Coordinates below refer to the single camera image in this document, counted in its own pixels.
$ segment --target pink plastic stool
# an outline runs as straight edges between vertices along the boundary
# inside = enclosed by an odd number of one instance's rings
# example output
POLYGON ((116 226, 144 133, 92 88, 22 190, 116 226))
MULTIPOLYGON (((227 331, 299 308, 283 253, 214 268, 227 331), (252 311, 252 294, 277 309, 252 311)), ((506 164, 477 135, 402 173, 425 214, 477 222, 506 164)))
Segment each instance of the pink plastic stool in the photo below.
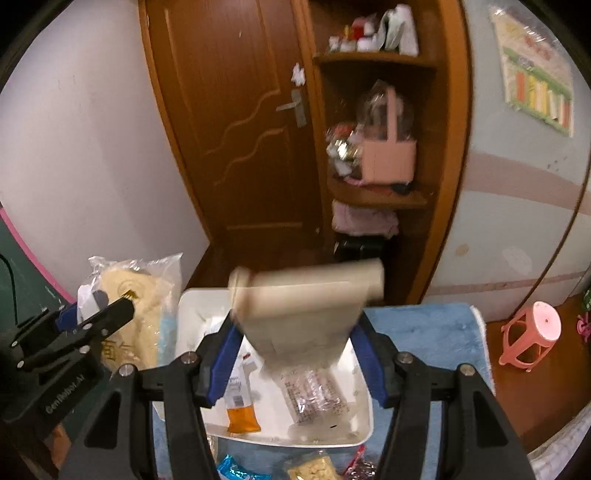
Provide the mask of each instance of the pink plastic stool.
POLYGON ((560 337, 562 326, 558 312, 543 301, 535 302, 531 307, 524 307, 517 312, 515 318, 501 327, 503 335, 503 354, 499 358, 499 364, 511 364, 518 368, 525 368, 528 372, 542 360, 560 337), (513 345, 509 345, 509 330, 515 323, 525 324, 525 332, 513 345), (538 346, 538 357, 533 363, 526 364, 517 357, 529 347, 538 346))

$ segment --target packaged snack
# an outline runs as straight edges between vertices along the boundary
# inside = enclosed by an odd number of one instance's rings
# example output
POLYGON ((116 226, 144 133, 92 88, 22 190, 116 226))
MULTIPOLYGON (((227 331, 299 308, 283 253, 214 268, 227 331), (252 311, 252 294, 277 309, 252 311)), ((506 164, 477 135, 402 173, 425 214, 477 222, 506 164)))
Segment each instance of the packaged snack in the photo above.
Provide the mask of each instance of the packaged snack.
POLYGON ((224 457, 224 460, 217 466, 217 471, 228 480, 271 480, 270 475, 246 470, 242 465, 236 463, 232 455, 224 457))
POLYGON ((365 445, 355 453, 355 457, 343 472, 345 480, 374 480, 377 467, 365 458, 365 445))
POLYGON ((338 416, 349 411, 328 369, 292 368, 281 374, 281 380, 296 424, 312 422, 322 414, 338 416))
POLYGON ((255 407, 252 404, 252 397, 249 385, 244 374, 243 360, 236 362, 223 399, 226 402, 226 410, 230 419, 228 433, 250 433, 260 432, 261 426, 255 416, 255 407))
POLYGON ((325 450, 291 460, 285 467, 290 480, 342 480, 325 450))
POLYGON ((134 318, 116 332, 107 332, 103 341, 102 362, 111 371, 125 363, 142 370, 174 359, 181 255, 122 262, 89 258, 93 272, 79 288, 78 323, 124 295, 135 307, 134 318))

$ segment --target pink box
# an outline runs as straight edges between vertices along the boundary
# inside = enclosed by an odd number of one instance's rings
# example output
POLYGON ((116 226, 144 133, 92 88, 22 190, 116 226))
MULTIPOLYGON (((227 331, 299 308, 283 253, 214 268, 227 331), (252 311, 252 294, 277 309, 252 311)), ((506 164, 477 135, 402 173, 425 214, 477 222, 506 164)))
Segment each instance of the pink box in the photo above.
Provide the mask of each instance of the pink box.
POLYGON ((417 142, 398 141, 396 115, 396 91, 387 90, 388 95, 388 139, 364 140, 361 172, 365 183, 402 183, 414 178, 414 164, 417 157, 417 142))

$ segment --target metal screw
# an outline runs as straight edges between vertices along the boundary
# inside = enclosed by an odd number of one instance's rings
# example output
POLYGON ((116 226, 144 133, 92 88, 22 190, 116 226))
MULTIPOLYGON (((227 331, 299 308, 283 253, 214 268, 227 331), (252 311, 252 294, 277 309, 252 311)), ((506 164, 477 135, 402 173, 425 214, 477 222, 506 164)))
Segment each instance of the metal screw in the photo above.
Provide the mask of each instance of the metal screw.
POLYGON ((193 364, 197 361, 197 354, 195 352, 185 352, 181 355, 181 362, 185 365, 193 364))
POLYGON ((472 377, 476 373, 476 369, 470 364, 461 364, 460 372, 462 372, 462 374, 466 375, 467 377, 472 377))
POLYGON ((122 377, 128 377, 134 372, 134 366, 132 364, 123 364, 119 367, 119 375, 122 377))
POLYGON ((410 365, 413 362, 414 357, 410 352, 399 352, 396 356, 396 360, 404 365, 410 365))

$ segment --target wooden shelf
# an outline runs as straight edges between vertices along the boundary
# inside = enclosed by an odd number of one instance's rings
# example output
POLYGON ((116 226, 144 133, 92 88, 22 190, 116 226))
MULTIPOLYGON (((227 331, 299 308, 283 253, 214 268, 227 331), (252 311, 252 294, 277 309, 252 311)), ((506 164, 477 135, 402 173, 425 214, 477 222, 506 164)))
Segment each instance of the wooden shelf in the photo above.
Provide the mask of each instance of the wooden shelf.
POLYGON ((427 199, 420 192, 413 191, 408 195, 399 195, 396 192, 388 191, 387 187, 380 187, 380 191, 374 191, 367 187, 356 187, 338 178, 332 166, 329 166, 328 171, 328 187, 335 200, 354 207, 388 210, 411 210, 427 207, 427 199))
POLYGON ((313 60, 316 64, 334 63, 339 61, 380 61, 386 63, 416 65, 418 67, 429 69, 433 69, 436 66, 434 62, 426 60, 421 56, 410 57, 408 55, 400 55, 399 53, 390 51, 337 51, 334 53, 317 53, 314 55, 313 60))

